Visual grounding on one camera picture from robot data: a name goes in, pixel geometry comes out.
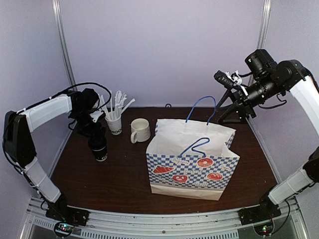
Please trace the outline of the blue checkered paper bag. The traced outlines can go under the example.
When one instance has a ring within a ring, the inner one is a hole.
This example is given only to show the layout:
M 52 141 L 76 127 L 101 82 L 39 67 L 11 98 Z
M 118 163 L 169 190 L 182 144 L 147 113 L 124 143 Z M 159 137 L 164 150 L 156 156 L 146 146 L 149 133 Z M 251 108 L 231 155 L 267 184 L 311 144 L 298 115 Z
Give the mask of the blue checkered paper bag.
M 218 201 L 239 155 L 230 150 L 236 130 L 185 119 L 158 119 L 146 150 L 153 194 Z

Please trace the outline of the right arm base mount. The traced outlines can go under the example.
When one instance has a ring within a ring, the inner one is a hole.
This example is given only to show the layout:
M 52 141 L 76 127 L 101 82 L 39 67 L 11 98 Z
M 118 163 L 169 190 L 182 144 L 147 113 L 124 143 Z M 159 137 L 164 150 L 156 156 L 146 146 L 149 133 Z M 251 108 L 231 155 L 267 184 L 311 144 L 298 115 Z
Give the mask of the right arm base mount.
M 274 218 L 281 215 L 280 209 L 262 210 L 261 206 L 242 208 L 238 211 L 241 225 L 252 225 L 254 232 L 262 237 L 270 236 L 275 231 Z

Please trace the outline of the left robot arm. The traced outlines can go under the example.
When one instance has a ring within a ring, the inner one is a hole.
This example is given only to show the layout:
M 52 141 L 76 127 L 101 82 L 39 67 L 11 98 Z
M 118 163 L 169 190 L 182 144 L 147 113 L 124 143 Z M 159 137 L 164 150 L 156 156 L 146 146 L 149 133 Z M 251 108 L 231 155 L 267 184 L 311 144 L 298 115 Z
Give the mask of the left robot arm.
M 100 122 L 105 114 L 100 107 L 98 93 L 90 88 L 82 91 L 66 89 L 18 112 L 7 112 L 3 150 L 45 199 L 53 214 L 59 220 L 67 221 L 72 211 L 67 206 L 66 196 L 43 169 L 37 153 L 40 144 L 38 129 L 62 115 L 68 115 L 77 123 L 79 133 L 88 139 L 94 158 L 99 162 L 105 161 L 108 157 L 106 128 Z

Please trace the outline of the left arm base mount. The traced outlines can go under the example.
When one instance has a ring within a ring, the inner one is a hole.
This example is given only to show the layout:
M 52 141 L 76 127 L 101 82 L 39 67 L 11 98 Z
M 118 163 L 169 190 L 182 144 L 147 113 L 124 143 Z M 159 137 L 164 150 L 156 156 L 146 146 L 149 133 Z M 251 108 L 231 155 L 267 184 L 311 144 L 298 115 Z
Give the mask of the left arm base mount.
M 53 232 L 59 238 L 70 236 L 78 226 L 86 226 L 89 219 L 89 212 L 67 206 L 65 210 L 58 210 L 57 207 L 48 204 L 46 217 L 56 220 Z

